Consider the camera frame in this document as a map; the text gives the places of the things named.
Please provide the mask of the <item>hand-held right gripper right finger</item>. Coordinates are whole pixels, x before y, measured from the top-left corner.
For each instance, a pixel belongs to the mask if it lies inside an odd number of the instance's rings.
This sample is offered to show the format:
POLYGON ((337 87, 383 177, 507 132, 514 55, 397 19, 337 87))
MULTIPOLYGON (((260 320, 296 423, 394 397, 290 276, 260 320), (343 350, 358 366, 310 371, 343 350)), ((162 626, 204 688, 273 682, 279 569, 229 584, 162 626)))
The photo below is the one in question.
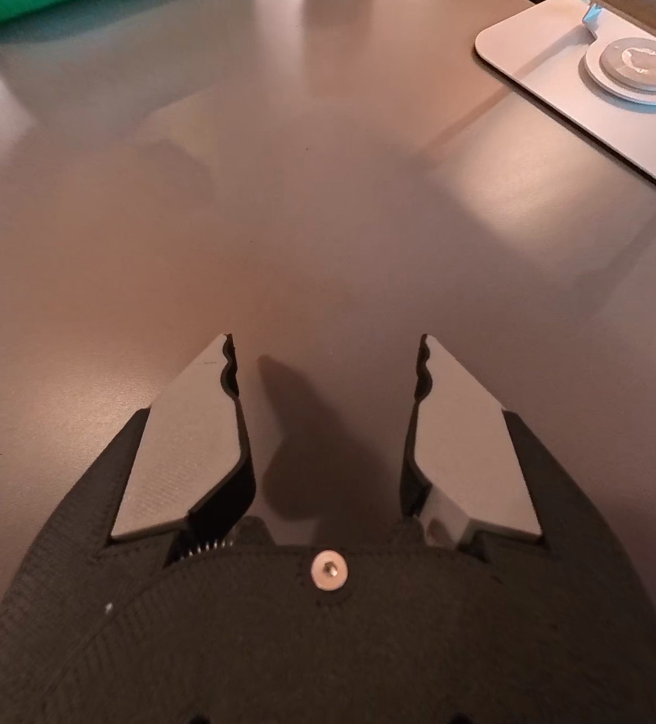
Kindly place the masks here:
POLYGON ((543 532, 506 411, 441 342, 418 349, 399 503, 426 544, 468 548, 479 533, 530 545, 543 532))

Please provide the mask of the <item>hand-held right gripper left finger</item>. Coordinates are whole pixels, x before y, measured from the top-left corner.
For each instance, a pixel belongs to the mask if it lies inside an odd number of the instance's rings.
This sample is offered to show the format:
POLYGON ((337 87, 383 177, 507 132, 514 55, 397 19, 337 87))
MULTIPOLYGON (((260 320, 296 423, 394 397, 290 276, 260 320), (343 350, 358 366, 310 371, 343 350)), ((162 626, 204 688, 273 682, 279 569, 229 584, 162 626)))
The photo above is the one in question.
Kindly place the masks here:
POLYGON ((147 412, 113 540, 189 532, 222 538, 256 491, 231 334, 217 337, 147 412))

